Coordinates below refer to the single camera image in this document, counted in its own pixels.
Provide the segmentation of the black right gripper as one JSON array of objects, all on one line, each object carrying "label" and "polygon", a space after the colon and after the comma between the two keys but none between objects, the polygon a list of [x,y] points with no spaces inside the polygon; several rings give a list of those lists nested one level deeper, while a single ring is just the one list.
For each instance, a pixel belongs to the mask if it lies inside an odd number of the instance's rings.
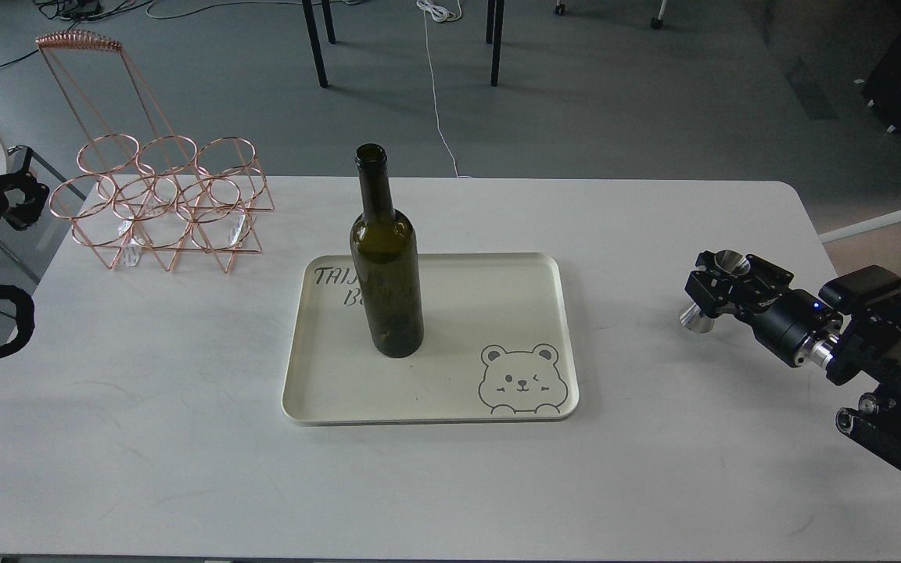
[{"label": "black right gripper", "polygon": [[[685,291],[708,318],[721,317],[733,285],[733,252],[701,252]],[[842,316],[803,289],[791,289],[794,275],[755,254],[730,293],[732,314],[747,324],[758,343],[791,368],[810,360],[818,343],[842,326]]]}]

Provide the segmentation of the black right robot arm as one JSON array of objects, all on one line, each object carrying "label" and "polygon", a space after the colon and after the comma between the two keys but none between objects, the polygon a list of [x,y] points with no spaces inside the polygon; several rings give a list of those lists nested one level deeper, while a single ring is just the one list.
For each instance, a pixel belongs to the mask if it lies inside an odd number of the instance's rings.
[{"label": "black right robot arm", "polygon": [[680,323],[705,334],[729,314],[791,368],[815,364],[834,385],[869,375],[876,389],[835,417],[838,431],[901,471],[901,277],[880,266],[834,278],[816,295],[754,254],[701,252]]}]

